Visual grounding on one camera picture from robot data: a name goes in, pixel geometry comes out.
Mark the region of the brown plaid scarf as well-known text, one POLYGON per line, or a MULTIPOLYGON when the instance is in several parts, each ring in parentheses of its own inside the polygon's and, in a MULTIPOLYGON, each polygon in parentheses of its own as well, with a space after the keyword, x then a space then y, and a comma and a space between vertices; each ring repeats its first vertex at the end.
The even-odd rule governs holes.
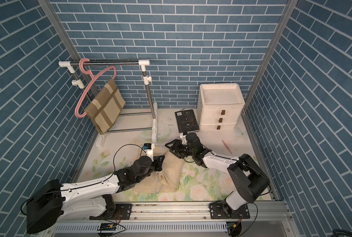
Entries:
POLYGON ((85 108, 100 135, 112 128, 126 102, 114 79, 110 79, 98 95, 85 108))

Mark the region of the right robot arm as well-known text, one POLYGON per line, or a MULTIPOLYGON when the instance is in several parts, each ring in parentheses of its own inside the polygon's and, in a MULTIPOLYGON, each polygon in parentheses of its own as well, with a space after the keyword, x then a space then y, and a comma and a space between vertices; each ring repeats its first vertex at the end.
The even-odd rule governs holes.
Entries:
POLYGON ((240 208, 254 203, 270 186, 269 178, 251 156, 218 155, 205 147, 195 133, 175 139, 165 146, 179 159, 191 157, 198 166, 217 169, 230 175, 235 189, 223 201, 210 203, 212 219, 247 217, 240 208))

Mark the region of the pink plastic hanger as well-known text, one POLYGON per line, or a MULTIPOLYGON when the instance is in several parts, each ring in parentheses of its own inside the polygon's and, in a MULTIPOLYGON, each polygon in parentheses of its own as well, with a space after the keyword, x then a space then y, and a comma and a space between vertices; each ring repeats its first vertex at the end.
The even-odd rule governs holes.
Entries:
POLYGON ((99 77, 101 77, 103 74, 105 74, 106 72, 110 71, 110 70, 113 70, 114 71, 114 76, 113 76, 113 79, 115 79, 116 75, 117 75, 117 69, 116 67, 113 65, 113 66, 108 66, 107 68, 105 68, 104 70, 100 71, 96 76, 93 74, 93 72, 91 70, 85 70, 84 68, 84 64, 87 63, 87 62, 90 62, 90 60, 88 58, 82 58, 80 61, 79 61, 79 68, 81 70, 81 72, 85 75, 89 75, 91 77, 91 82, 87 85, 86 89, 84 90, 84 92, 82 93, 80 99, 78 100, 78 103, 76 105, 76 108, 75 108, 75 116, 78 117, 78 118, 83 118, 87 115, 86 112, 84 112, 83 114, 80 114, 79 113, 79 109, 82 105, 82 102, 83 100, 85 99, 88 91, 91 89, 91 87, 93 86, 93 84, 97 81, 97 79, 99 79, 99 77))

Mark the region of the small black electronics board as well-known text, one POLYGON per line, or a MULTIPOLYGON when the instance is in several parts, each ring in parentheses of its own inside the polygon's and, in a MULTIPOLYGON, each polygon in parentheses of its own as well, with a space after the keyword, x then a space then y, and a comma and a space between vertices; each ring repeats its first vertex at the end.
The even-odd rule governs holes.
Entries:
POLYGON ((117 230, 117 224, 115 223, 101 223, 97 229, 100 233, 113 233, 117 230))

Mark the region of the metal clothes rack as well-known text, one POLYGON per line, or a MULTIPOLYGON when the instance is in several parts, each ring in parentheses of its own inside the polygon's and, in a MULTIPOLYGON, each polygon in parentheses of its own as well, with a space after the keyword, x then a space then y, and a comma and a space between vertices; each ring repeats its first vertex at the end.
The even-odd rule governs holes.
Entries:
POLYGON ((149 128, 152 131, 151 141, 152 143, 157 142, 158 105, 156 102, 152 101, 151 97, 149 84, 152 82, 152 78, 147 75, 146 70, 146 67, 150 66, 150 61, 148 59, 91 61, 87 58, 83 58, 80 61, 75 62, 60 61, 58 64, 61 68, 67 68, 75 77, 72 81, 72 85, 83 90, 82 96, 80 97, 75 108, 75 116, 78 118, 84 118, 85 116, 89 117, 100 135, 112 132, 111 128, 113 127, 118 116, 124 115, 121 114, 121 111, 123 110, 126 102, 114 81, 117 76, 116 67, 124 65, 137 65, 142 72, 142 80, 145 85, 151 109, 150 114, 152 115, 152 126, 149 128), (80 107, 87 96, 88 91, 97 79, 110 70, 114 71, 112 78, 105 84, 103 89, 97 94, 97 96, 95 96, 94 99, 91 100, 91 102, 81 113, 80 107))

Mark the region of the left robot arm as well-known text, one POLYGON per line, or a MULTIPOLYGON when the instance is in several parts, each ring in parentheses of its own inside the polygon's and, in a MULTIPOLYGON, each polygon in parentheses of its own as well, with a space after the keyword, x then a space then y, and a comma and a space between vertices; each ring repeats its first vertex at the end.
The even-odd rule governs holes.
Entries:
POLYGON ((142 156, 131 167, 108 177, 81 183, 61 184, 51 180, 26 202, 27 233, 36 234, 58 220, 87 217, 90 220, 115 218, 112 195, 132 189, 154 171, 161 171, 165 156, 142 156))

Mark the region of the black notebook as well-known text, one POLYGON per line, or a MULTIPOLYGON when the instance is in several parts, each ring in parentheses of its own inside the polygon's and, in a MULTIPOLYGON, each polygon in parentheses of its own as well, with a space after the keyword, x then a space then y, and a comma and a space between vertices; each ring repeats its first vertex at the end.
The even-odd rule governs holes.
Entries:
POLYGON ((178 132, 186 135, 200 130, 195 113, 192 109, 175 112, 178 132))

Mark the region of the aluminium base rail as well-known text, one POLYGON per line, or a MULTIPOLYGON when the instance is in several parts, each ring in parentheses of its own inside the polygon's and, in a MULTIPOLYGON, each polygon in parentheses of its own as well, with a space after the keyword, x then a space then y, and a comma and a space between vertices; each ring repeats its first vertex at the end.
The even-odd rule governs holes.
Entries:
POLYGON ((41 237, 227 237, 236 222, 241 237, 298 237, 299 232, 284 201, 248 204, 245 218, 212 219, 207 201, 135 202, 128 220, 59 221, 41 237), (101 223, 115 223, 113 233, 97 231, 101 223))

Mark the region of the beige scarf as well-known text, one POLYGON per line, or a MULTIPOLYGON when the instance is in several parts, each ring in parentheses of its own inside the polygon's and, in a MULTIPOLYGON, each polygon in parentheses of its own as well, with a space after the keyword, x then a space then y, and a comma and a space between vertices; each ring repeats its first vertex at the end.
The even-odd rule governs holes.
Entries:
MULTIPOLYGON (((164 186, 160 193, 173 193, 177 190, 182 168, 185 162, 184 160, 177 158, 166 148, 165 152, 165 160, 162 165, 162 171, 154 171, 149 177, 136 184, 133 189, 136 193, 155 193, 155 184, 159 177, 161 177, 161 180, 157 186, 157 191, 160 189, 162 184, 164 186)), ((154 155, 159 156, 161 154, 161 148, 156 145, 154 155)))

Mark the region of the white drawer cabinet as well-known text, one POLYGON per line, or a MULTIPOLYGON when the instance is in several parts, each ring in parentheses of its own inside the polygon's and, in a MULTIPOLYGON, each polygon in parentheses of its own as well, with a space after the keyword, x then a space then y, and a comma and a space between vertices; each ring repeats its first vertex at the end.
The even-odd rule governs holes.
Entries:
POLYGON ((238 84, 200 85, 196 110, 200 131, 233 130, 244 105, 238 84))

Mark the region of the floral table mat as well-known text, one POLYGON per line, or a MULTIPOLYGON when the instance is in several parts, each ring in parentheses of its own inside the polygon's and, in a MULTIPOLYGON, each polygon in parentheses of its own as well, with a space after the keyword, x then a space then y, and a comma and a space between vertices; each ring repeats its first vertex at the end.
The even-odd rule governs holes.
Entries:
MULTIPOLYGON (((163 146, 178 138, 175 112, 176 109, 158 110, 157 142, 163 146)), ((115 169, 131 166, 139 157, 139 146, 151 141, 152 133, 146 130, 152 124, 149 109, 124 109, 122 113, 124 115, 112 128, 114 132, 106 135, 102 146, 92 141, 88 157, 77 172, 78 182, 101 178, 115 169)), ((248 154, 257 159, 242 118, 233 130, 199 131, 197 134, 202 144, 217 154, 236 157, 248 154)), ((191 158, 184 162, 175 192, 136 193, 130 189, 115 194, 114 201, 212 201, 224 199, 234 190, 229 174, 197 166, 191 158)))

